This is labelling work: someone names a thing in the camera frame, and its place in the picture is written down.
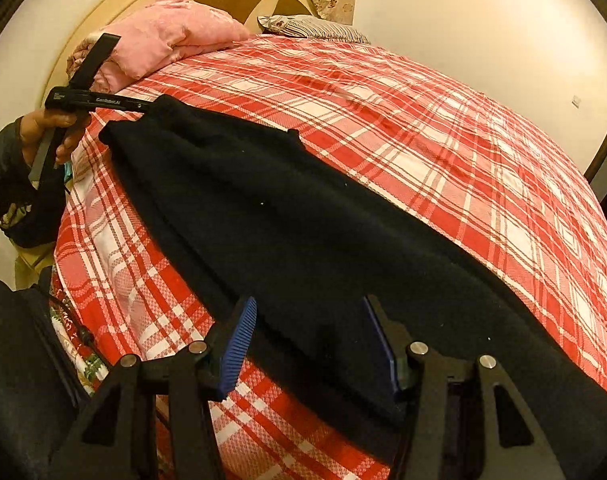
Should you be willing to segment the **dark sleeved left forearm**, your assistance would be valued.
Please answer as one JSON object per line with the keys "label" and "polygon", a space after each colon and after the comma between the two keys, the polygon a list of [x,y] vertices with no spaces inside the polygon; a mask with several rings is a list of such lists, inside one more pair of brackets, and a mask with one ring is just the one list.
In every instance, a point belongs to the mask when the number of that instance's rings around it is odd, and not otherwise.
{"label": "dark sleeved left forearm", "polygon": [[38,185],[21,153],[20,122],[0,130],[0,230],[17,246],[53,243],[66,206],[64,170],[46,169]]}

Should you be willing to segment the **person's left hand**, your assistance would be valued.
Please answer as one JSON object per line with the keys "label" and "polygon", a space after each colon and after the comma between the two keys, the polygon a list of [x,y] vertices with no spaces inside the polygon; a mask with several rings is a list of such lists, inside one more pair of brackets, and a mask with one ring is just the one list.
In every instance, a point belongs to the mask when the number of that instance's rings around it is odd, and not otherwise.
{"label": "person's left hand", "polygon": [[61,165],[68,162],[91,120],[90,114],[85,112],[73,114],[62,110],[46,110],[46,108],[40,108],[24,115],[20,119],[19,126],[21,153],[24,161],[31,166],[45,133],[61,128],[64,129],[66,135],[56,148],[56,163]]}

